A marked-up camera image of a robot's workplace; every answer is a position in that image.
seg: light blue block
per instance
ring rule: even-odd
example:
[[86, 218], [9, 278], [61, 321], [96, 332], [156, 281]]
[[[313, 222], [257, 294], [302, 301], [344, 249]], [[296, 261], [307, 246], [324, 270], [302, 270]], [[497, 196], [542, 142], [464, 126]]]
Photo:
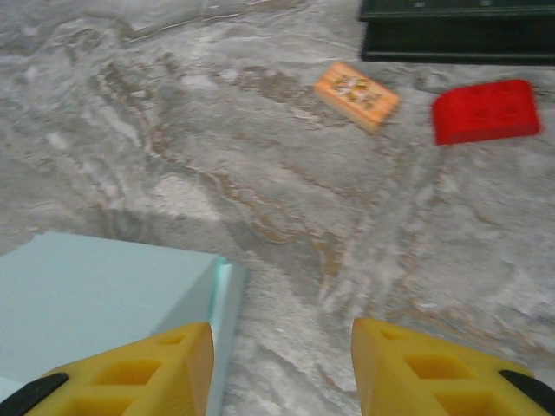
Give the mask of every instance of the light blue block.
[[209, 321], [207, 415], [221, 414], [246, 270], [225, 258], [47, 232], [0, 257], [0, 379], [54, 367], [189, 322]]

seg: orange rectangular block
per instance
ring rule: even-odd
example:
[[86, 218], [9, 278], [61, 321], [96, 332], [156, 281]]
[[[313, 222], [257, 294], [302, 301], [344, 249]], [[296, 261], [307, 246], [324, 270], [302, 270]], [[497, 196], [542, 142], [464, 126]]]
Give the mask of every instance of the orange rectangular block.
[[342, 62], [314, 84], [315, 94], [338, 113], [374, 133], [400, 102], [397, 94]]

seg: red block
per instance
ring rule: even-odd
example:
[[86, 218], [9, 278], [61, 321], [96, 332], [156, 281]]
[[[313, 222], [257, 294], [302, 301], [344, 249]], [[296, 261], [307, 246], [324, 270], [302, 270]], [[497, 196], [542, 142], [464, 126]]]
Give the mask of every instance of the red block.
[[452, 89], [432, 106], [436, 145], [529, 136], [541, 131], [532, 86], [523, 80]]

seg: gray marble countertop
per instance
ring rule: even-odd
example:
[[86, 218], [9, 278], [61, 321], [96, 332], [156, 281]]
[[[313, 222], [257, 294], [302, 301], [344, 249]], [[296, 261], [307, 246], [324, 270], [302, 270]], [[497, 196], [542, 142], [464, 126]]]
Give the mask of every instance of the gray marble countertop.
[[[0, 254], [57, 230], [252, 270], [225, 415], [360, 414], [364, 315], [548, 374], [555, 70], [359, 62], [357, 8], [3, 1]], [[378, 134], [311, 92], [337, 60], [402, 97]], [[511, 77], [540, 136], [433, 145], [438, 94]]]

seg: black tray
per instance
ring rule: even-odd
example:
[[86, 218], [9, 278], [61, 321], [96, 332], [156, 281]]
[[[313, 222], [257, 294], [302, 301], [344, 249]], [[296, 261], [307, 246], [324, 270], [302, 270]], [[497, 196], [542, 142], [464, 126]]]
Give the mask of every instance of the black tray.
[[362, 0], [360, 20], [555, 15], [555, 0]]
[[555, 16], [368, 23], [364, 61], [555, 65]]

